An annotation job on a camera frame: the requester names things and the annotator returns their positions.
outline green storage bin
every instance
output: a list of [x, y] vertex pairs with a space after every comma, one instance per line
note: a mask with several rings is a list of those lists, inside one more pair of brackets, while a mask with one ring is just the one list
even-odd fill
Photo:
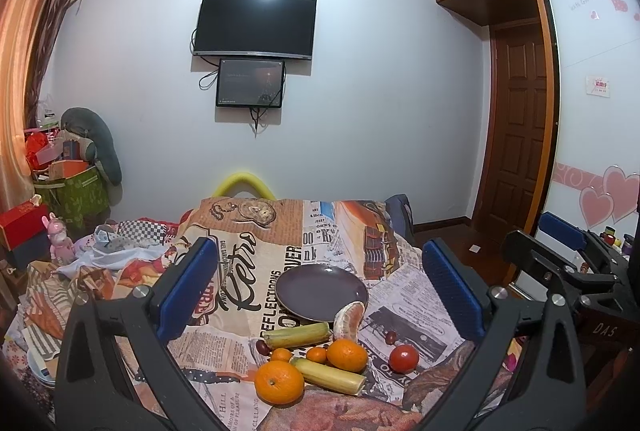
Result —
[[77, 229], [84, 226], [84, 217], [97, 215], [109, 207], [106, 186], [95, 166], [71, 178], [33, 183], [42, 201], [60, 219]]

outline brown curtain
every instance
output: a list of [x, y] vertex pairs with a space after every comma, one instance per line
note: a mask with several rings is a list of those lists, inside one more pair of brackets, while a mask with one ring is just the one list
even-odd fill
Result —
[[44, 72], [56, 42], [62, 19], [70, 0], [47, 0], [38, 23], [36, 41], [31, 58], [30, 75], [27, 79], [27, 90], [24, 98], [24, 118], [29, 128], [36, 127], [36, 109]]
[[24, 150], [24, 98], [47, 0], [0, 0], [0, 212], [33, 195]]

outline yellow tube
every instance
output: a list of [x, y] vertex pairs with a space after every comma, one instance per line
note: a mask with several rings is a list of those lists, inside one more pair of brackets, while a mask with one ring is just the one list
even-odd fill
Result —
[[213, 191], [212, 196], [225, 196], [229, 189], [241, 182], [245, 182], [253, 187], [258, 195], [260, 195], [260, 198], [265, 198], [267, 200], [276, 199], [271, 190], [264, 184], [262, 180], [260, 180], [256, 175], [247, 172], [233, 173], [226, 177], [222, 181], [222, 184], [220, 184], [218, 188]]

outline pink bunny toy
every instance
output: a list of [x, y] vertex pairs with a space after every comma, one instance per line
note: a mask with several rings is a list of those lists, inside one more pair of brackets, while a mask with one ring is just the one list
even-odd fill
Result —
[[66, 236], [65, 222], [50, 213], [49, 219], [46, 216], [42, 217], [42, 224], [45, 226], [51, 242], [51, 247], [49, 248], [51, 262], [62, 267], [74, 261], [76, 259], [76, 250], [71, 238]]

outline screw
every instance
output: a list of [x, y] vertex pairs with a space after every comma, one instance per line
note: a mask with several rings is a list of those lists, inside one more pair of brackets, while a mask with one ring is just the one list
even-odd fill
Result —
[[507, 299], [509, 297], [509, 293], [503, 286], [494, 286], [491, 289], [491, 296], [495, 297], [495, 299]]
[[564, 306], [566, 304], [566, 301], [560, 294], [553, 294], [553, 296], [551, 296], [551, 303], [556, 306]]
[[76, 304], [77, 305], [86, 305], [89, 301], [89, 294], [87, 294], [86, 292], [78, 292], [78, 295], [76, 296]]
[[133, 297], [143, 298], [148, 296], [151, 289], [146, 285], [138, 285], [133, 287]]

